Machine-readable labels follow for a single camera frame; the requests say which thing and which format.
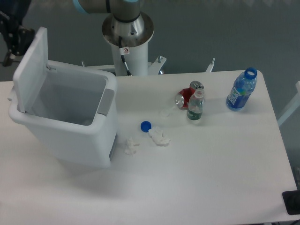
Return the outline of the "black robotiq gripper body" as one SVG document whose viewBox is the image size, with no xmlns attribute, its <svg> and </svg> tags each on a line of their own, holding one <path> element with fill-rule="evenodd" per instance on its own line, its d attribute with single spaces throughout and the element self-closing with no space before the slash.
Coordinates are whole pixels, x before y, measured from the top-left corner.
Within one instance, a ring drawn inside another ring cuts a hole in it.
<svg viewBox="0 0 300 225">
<path fill-rule="evenodd" d="M 23 27 L 31 0 L 1 0 L 0 1 L 0 33 L 2 35 L 21 32 L 30 34 L 31 29 Z"/>
</svg>

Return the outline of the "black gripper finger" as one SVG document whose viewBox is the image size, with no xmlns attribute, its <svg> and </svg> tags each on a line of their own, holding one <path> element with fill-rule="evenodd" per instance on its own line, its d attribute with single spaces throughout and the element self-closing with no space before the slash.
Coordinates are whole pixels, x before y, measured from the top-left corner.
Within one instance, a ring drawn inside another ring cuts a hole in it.
<svg viewBox="0 0 300 225">
<path fill-rule="evenodd" d="M 2 35 L 7 44 L 7 53 L 2 62 L 4 67 L 11 66 L 16 56 L 23 56 L 31 45 L 35 31 L 21 25 L 9 27 L 2 25 Z"/>
</svg>

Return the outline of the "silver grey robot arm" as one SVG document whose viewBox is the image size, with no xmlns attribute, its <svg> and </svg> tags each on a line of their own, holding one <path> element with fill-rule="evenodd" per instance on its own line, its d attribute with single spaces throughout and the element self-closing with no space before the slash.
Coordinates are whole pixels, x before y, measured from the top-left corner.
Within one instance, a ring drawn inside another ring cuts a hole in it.
<svg viewBox="0 0 300 225">
<path fill-rule="evenodd" d="M 2 0 L 0 2 L 0 33 L 7 45 L 3 66 L 11 66 L 14 57 L 23 56 L 35 36 L 33 29 L 23 26 L 23 18 L 30 7 L 30 0 Z M 74 0 L 73 5 L 81 13 L 111 13 L 121 23 L 138 20 L 141 0 Z"/>
</svg>

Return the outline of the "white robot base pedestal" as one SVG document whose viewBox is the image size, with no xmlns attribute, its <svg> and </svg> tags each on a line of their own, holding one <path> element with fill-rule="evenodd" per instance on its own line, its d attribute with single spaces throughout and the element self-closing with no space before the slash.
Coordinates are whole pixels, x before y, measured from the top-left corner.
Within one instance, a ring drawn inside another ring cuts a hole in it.
<svg viewBox="0 0 300 225">
<path fill-rule="evenodd" d="M 166 58 L 158 56 L 154 62 L 148 61 L 148 44 L 137 47 L 123 47 L 111 45 L 113 64 L 90 66 L 89 68 L 114 73 L 116 76 L 127 76 L 127 69 L 132 76 L 147 76 L 161 74 L 161 68 Z"/>
</svg>

